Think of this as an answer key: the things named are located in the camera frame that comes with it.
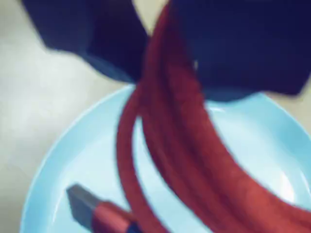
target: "red cord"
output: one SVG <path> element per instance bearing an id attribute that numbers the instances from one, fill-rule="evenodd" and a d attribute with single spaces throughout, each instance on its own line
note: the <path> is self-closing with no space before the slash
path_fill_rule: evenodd
<path id="1" fill-rule="evenodd" d="M 145 233 L 169 232 L 150 209 L 133 165 L 132 131 L 141 116 L 153 162 L 175 194 L 216 233 L 311 233 L 311 213 L 256 183 L 223 146 L 167 5 L 147 49 L 143 77 L 117 135 L 126 198 Z"/>

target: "gray surface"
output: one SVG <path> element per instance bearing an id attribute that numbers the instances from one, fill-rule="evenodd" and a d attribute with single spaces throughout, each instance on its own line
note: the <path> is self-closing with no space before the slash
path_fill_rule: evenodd
<path id="1" fill-rule="evenodd" d="M 68 188 L 67 196 L 73 218 L 91 231 L 93 212 L 102 200 L 79 184 L 75 184 Z"/>
<path id="2" fill-rule="evenodd" d="M 151 30 L 165 0 L 136 0 Z M 23 8 L 0 1 L 0 232 L 16 233 L 25 195 L 42 157 L 91 104 L 120 88 L 79 58 L 46 50 Z M 311 88 L 276 98 L 311 132 Z"/>

